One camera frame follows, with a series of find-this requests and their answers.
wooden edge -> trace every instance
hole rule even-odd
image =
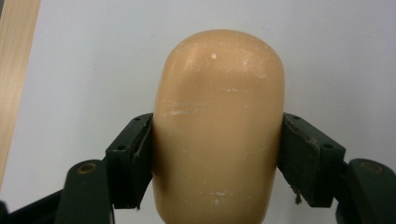
[[[0,19],[0,189],[39,6],[40,0],[6,0]]]

soft tan object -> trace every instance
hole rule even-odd
[[[257,37],[206,31],[173,49],[153,118],[153,188],[165,223],[262,222],[283,97],[282,63]]]

